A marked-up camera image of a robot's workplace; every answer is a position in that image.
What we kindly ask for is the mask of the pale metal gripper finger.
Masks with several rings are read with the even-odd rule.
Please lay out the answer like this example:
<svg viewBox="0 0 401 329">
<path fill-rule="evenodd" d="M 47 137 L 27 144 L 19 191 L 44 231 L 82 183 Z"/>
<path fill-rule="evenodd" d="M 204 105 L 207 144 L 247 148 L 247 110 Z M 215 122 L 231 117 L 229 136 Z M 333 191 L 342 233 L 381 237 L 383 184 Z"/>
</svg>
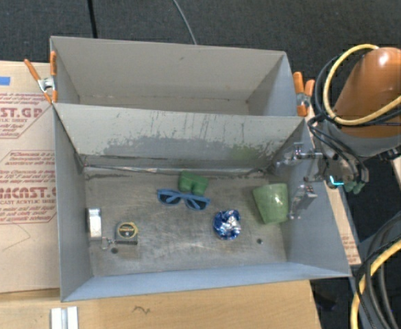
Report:
<svg viewBox="0 0 401 329">
<path fill-rule="evenodd" d="M 323 153 L 314 149 L 303 151 L 303 143 L 297 142 L 282 152 L 280 158 L 275 162 L 275 168 L 293 167 L 303 160 L 319 160 L 323 157 Z"/>
<path fill-rule="evenodd" d="M 288 219 L 300 219 L 301 214 L 308 209 L 317 197 L 318 195 L 312 184 L 299 185 L 291 198 Z"/>
</svg>

